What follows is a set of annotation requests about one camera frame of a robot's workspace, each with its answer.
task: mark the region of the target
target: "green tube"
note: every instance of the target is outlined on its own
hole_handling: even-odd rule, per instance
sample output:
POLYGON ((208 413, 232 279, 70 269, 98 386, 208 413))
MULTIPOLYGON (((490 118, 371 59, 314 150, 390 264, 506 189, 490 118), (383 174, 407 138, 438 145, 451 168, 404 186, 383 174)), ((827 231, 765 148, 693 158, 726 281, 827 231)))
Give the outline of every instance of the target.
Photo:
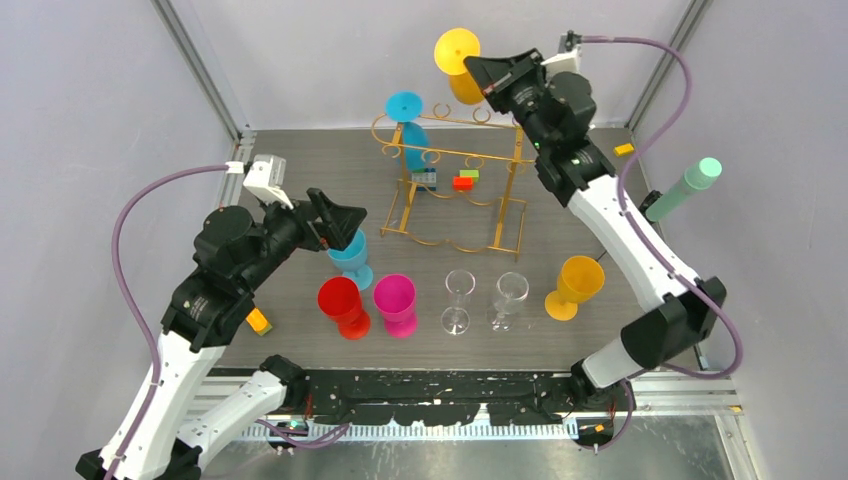
POLYGON ((719 175, 721 163, 715 158, 704 158, 687 168, 680 180, 648 208, 645 217, 649 222, 659 221, 690 196, 710 188, 719 175))

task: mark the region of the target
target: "gray floor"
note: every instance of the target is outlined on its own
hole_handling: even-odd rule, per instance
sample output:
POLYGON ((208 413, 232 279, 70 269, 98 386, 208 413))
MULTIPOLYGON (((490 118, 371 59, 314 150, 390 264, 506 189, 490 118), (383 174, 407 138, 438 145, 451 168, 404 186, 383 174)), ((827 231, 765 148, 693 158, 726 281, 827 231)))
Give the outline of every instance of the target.
MULTIPOLYGON (((507 155, 512 151, 513 134, 503 129, 428 132, 431 144, 444 148, 507 155)), ((384 133, 384 138, 390 138, 390 132, 384 133)), ((629 132, 621 129, 597 129, 592 136, 614 162, 612 148, 630 140, 629 132)), ((525 149, 525 158, 534 158, 530 150, 525 149)), ((544 298, 554 289, 562 263, 574 255, 597 256, 603 247, 545 191, 532 166, 516 178, 513 188, 514 197, 529 202, 522 253, 516 262, 506 253, 467 254, 448 245, 427 247, 394 233, 381 238, 379 229, 386 220, 400 169, 394 159, 381 154, 368 130, 262 132, 253 153, 273 153, 288 160, 285 189, 292 198, 305 198, 307 187, 318 187, 337 203, 368 209, 363 229, 369 242, 369 264, 376 278, 399 272, 413 279, 419 327, 408 339, 389 337, 374 308, 372 286, 363 292, 372 318, 370 333, 355 342, 343 339, 315 302, 321 284, 338 272, 326 254, 297 252, 257 292, 256 304, 274 329, 259 337, 242 328, 222 365, 255 366, 268 355, 281 354, 304 367, 561 370, 603 347, 641 314, 621 271, 605 256, 601 265, 606 284, 580 307, 577 317, 557 322, 547 316, 544 298), (471 328, 457 337, 446 334, 439 321, 448 301, 444 278, 455 268, 477 277, 469 308, 471 328), (485 321, 485 311, 495 281, 507 271, 528 278, 530 295, 516 328, 493 332, 485 321)), ((481 170, 471 196, 489 200, 502 195, 505 165, 490 161, 481 170)), ((464 168, 462 158, 445 157, 436 167, 439 189, 450 192, 451 177, 464 168)), ((645 183, 638 172, 628 182, 628 191, 637 203, 644 198, 645 183)), ((258 212, 255 199, 246 192, 240 203, 258 212)), ((463 199, 436 199, 425 192, 416 199, 409 230, 426 240, 448 236, 468 246, 483 246, 492 238, 496 213, 496 207, 477 207, 463 199)), ((511 209, 504 232, 507 242, 514 243, 517 224, 518 212, 511 209)), ((695 366, 691 352, 676 361, 695 366)))
POLYGON ((261 442, 233 442, 204 479, 291 480, 732 479, 712 417, 636 417, 598 456, 570 440, 338 443, 320 451, 269 454, 261 442))

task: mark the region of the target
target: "magenta cup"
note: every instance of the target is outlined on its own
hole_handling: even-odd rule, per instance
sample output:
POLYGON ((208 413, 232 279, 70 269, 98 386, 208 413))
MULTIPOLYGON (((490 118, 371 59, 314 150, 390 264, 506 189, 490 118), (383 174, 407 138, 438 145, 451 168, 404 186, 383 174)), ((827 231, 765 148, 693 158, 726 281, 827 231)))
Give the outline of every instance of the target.
POLYGON ((374 305, 383 316, 386 332, 406 338, 418 328, 415 315, 415 284, 406 275, 386 275, 374 287, 374 305))

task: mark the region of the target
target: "robotic arm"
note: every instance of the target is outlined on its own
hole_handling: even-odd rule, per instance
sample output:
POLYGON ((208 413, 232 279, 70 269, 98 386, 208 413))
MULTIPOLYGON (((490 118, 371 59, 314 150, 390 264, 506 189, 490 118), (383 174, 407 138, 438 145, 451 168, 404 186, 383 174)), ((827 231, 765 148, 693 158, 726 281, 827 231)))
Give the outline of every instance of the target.
MULTIPOLYGON (((244 166, 232 164, 230 173, 244 166)), ((118 462, 115 478, 196 479, 200 471, 254 420, 280 406, 298 406, 308 391, 303 370, 268 358, 251 380, 204 416, 183 423, 189 403, 239 325, 253 310, 254 292, 298 248, 344 250, 365 219, 364 208, 331 202, 321 190, 308 201, 281 189, 285 160, 257 155, 244 186, 262 204, 261 224, 240 206, 215 210, 194 240, 197 268, 174 291, 159 336, 161 375, 156 395, 118 462)), ((142 409, 152 367, 121 423, 101 450, 84 454, 77 472, 103 478, 142 409)))
MULTIPOLYGON (((645 312, 617 339, 572 366, 570 389, 577 404, 693 347, 709 337, 716 320, 703 301, 668 274, 624 216, 615 169, 588 136, 596 106, 589 81, 576 73, 579 44, 580 37, 569 32, 564 52, 548 60, 536 49, 509 58, 465 59, 489 105, 511 113, 533 143, 539 180, 603 243, 645 312)), ((624 202, 627 211, 638 212, 630 198, 624 202)), ((634 218, 676 274, 722 305, 727 291, 718 278, 699 278, 641 215, 634 218)))

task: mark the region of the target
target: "green block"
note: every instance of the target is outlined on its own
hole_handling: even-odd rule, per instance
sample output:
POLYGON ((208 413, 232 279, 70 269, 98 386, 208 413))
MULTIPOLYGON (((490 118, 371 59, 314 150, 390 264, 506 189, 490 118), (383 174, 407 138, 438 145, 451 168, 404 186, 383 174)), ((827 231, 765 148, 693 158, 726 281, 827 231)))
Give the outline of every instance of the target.
POLYGON ((480 170, 460 170, 460 177, 471 177, 474 179, 474 183, 480 180, 480 170))

